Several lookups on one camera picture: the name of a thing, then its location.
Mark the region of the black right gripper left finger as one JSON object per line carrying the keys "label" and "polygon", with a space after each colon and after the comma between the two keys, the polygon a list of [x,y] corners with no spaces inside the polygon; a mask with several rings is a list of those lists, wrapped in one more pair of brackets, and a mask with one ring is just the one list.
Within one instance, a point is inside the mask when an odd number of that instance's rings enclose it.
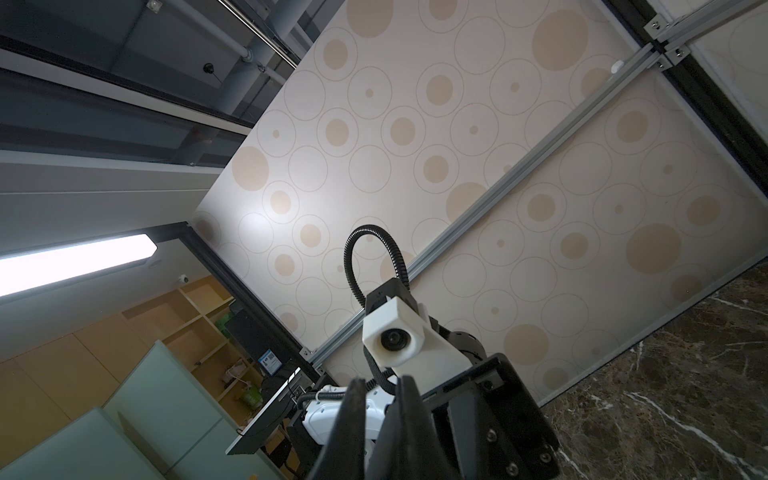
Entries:
{"label": "black right gripper left finger", "polygon": [[328,443],[308,479],[364,478],[366,393],[363,379],[355,379],[348,385]]}

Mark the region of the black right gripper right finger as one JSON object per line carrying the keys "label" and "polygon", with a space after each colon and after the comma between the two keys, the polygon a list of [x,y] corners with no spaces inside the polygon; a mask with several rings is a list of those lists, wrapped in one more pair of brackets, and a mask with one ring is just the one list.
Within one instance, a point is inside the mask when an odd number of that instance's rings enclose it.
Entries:
{"label": "black right gripper right finger", "polygon": [[455,479],[413,377],[399,379],[393,406],[390,479]]}

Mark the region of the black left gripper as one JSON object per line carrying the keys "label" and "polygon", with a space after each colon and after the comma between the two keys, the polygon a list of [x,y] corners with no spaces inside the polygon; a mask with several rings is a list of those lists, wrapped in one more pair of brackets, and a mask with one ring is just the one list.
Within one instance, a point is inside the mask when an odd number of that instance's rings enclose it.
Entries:
{"label": "black left gripper", "polygon": [[439,443],[461,479],[555,479],[560,443],[503,354],[423,396]]}

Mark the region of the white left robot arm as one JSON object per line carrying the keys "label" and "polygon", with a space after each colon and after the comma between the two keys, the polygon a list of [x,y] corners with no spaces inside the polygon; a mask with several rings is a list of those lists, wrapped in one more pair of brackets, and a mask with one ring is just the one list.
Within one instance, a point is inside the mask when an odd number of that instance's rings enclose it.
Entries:
{"label": "white left robot arm", "polygon": [[390,279],[363,301],[371,380],[302,395],[313,479],[554,479],[559,441],[511,362]]}

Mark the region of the bright ceiling light strip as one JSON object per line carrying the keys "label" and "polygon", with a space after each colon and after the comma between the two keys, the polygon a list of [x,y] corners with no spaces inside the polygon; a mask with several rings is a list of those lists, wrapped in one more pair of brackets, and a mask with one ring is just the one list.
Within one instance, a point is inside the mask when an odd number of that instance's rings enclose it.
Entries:
{"label": "bright ceiling light strip", "polygon": [[140,263],[156,250],[148,235],[134,234],[2,257],[1,298]]}

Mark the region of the wooden wall shelf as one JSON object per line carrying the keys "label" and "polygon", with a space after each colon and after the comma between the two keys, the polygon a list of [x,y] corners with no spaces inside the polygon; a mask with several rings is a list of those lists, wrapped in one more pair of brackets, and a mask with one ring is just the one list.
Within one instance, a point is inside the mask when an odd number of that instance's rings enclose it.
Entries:
{"label": "wooden wall shelf", "polygon": [[143,341],[163,343],[239,426],[266,400],[265,372],[226,329],[234,318],[232,294],[207,276],[122,313]]}

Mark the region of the black corner frame post left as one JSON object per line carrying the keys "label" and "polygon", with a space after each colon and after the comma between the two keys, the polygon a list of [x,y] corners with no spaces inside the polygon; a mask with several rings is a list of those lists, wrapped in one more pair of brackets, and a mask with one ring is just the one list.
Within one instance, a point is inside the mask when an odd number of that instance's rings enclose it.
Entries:
{"label": "black corner frame post left", "polygon": [[716,76],[706,72],[702,63],[690,52],[689,44],[695,39],[674,50],[667,50],[664,44],[652,40],[644,31],[644,25],[661,14],[649,2],[606,1],[604,5],[639,45],[651,45],[662,59],[671,63],[663,68],[666,80],[732,155],[748,178],[762,193],[766,193],[767,141],[758,133],[756,123],[739,109],[733,96],[716,82]]}

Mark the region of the silver aluminium rail left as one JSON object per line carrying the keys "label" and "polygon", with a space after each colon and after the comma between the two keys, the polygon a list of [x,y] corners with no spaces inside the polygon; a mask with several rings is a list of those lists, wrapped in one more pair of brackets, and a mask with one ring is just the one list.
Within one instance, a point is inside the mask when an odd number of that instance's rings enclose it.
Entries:
{"label": "silver aluminium rail left", "polygon": [[607,265],[615,238],[589,216],[602,193],[627,194],[613,215],[644,220],[645,195],[613,184],[615,157],[577,138],[632,80],[662,58],[644,47],[533,148],[515,143],[488,153],[490,186],[455,184],[446,205],[454,222],[427,218],[404,258],[416,296],[449,329],[479,338],[528,369],[573,367],[582,346],[602,363],[674,318],[676,308],[640,300]]}

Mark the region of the silver aluminium rail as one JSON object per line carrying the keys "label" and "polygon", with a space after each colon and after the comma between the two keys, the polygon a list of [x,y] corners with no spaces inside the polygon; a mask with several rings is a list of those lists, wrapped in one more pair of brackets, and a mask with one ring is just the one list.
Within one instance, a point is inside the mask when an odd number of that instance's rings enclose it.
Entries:
{"label": "silver aluminium rail", "polygon": [[490,186],[455,184],[446,205],[454,222],[427,218],[404,258],[416,296],[449,329],[479,338],[528,369],[573,367],[582,346],[602,363],[674,318],[676,308],[640,300],[607,265],[615,238],[589,216],[602,193],[627,194],[613,215],[644,220],[645,195],[613,184],[615,157],[577,138],[632,80],[662,58],[644,47],[533,148],[515,143],[488,153]]}
{"label": "silver aluminium rail", "polygon": [[674,50],[696,39],[721,24],[763,4],[759,0],[715,0],[673,21],[657,14],[644,25],[644,31],[652,40]]}

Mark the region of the silver aluminium rail back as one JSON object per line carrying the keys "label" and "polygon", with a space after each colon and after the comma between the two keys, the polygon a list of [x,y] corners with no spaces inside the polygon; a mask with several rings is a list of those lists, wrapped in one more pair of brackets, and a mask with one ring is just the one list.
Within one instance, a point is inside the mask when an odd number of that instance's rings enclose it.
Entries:
{"label": "silver aluminium rail back", "polygon": [[721,24],[763,4],[759,0],[715,0],[673,21],[657,14],[644,25],[644,31],[652,40],[674,50],[696,39]]}

